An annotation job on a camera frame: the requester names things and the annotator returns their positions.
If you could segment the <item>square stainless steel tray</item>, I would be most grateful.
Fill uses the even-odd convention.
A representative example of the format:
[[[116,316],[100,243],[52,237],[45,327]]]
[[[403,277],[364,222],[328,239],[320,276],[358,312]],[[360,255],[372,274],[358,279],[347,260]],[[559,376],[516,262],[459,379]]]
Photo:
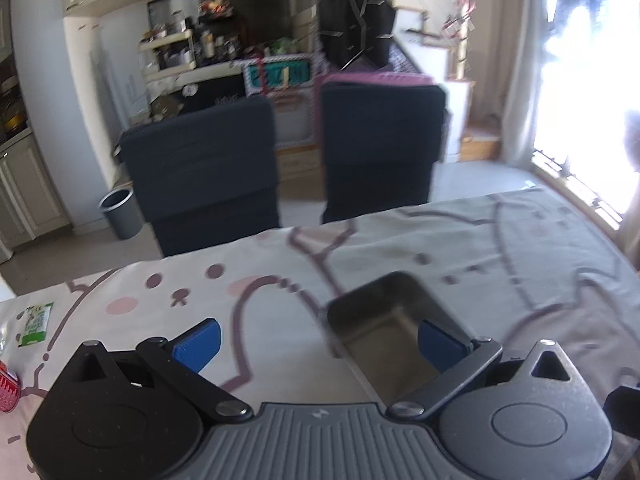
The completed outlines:
[[[473,337],[412,274],[392,272],[326,306],[324,325],[372,398],[390,406],[441,374],[418,349],[418,328],[437,323],[460,340]]]

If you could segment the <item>cartoon print tablecloth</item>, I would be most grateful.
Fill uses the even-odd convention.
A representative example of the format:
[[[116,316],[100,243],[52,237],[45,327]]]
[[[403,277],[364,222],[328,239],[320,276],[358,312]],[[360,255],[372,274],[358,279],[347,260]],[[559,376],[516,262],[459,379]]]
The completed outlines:
[[[394,271],[414,275],[473,332],[510,350],[557,341],[599,399],[639,380],[636,271],[576,208],[528,188],[271,230],[5,301],[2,359],[22,391],[1,417],[2,477],[35,477],[27,426],[86,340],[127,350],[216,318],[222,348],[204,374],[246,402],[362,400],[319,314]],[[26,309],[48,302],[46,340],[20,347]]]

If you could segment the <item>grey waste bin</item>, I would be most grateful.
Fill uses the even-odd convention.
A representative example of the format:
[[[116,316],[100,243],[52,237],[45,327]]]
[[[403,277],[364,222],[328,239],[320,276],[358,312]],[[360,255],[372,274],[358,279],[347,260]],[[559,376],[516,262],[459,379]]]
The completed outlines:
[[[113,188],[100,201],[99,210],[120,240],[130,240],[143,228],[143,216],[130,186]]]

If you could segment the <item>green snack packet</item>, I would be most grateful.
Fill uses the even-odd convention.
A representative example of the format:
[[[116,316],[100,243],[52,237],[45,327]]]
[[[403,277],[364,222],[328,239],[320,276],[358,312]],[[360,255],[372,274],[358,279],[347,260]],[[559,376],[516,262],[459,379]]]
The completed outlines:
[[[36,304],[26,309],[25,325],[20,338],[18,338],[20,347],[40,344],[46,340],[53,307],[54,303],[48,302],[47,304]]]

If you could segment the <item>left dark blue chair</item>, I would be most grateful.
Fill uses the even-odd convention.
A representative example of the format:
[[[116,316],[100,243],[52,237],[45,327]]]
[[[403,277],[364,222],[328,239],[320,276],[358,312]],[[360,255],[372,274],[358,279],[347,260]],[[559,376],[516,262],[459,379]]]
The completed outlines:
[[[280,226],[276,123],[263,96],[132,128],[119,147],[166,257]]]

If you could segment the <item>dark blue chair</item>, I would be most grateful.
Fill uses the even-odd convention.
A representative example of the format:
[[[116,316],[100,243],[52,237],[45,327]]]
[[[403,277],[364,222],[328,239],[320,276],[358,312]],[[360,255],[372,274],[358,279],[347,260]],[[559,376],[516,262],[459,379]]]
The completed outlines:
[[[320,101],[324,223],[430,200],[447,115],[443,88],[329,82]]]
[[[263,96],[132,128],[119,147],[166,257],[280,226],[276,123]]]

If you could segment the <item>red drink carton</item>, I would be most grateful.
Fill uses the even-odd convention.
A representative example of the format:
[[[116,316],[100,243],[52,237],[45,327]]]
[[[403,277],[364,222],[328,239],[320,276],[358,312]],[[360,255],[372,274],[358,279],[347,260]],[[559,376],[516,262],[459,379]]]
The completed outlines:
[[[21,381],[6,364],[0,362],[0,411],[9,413],[17,406],[21,397]]]

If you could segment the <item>right dark blue chair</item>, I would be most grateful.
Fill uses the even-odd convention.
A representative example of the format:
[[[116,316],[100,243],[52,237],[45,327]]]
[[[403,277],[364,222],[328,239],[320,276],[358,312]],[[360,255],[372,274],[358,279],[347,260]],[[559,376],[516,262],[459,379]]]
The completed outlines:
[[[443,88],[329,82],[320,101],[324,223],[430,200],[447,115]]]

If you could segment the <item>teal poizon box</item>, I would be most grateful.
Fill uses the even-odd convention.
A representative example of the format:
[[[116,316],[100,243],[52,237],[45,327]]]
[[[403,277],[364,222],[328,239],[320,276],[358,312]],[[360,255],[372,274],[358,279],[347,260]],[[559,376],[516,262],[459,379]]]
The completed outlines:
[[[243,67],[247,93],[269,93],[308,84],[312,79],[312,66],[308,58],[264,61]]]

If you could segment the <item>cluttered white shelf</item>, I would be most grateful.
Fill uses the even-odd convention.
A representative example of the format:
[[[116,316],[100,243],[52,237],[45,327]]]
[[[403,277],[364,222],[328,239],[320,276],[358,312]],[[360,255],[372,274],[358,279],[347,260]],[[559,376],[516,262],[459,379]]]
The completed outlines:
[[[194,30],[149,36],[138,43],[138,55],[143,81],[146,84],[200,70],[204,78],[242,74],[238,62],[206,61],[196,50]]]

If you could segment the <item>beige window curtain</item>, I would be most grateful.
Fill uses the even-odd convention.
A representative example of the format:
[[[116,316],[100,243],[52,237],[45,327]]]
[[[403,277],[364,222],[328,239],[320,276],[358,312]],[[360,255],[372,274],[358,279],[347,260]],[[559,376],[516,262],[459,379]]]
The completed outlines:
[[[515,5],[514,58],[502,114],[502,159],[529,170],[535,141],[535,117],[548,36],[546,0],[518,0]]]

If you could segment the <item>black jacket on rack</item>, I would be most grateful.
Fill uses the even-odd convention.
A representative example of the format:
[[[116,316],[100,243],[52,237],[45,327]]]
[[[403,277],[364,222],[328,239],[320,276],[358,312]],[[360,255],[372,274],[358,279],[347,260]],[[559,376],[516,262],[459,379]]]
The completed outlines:
[[[318,11],[319,37],[330,65],[339,70],[358,63],[388,65],[396,20],[390,0],[320,0]]]

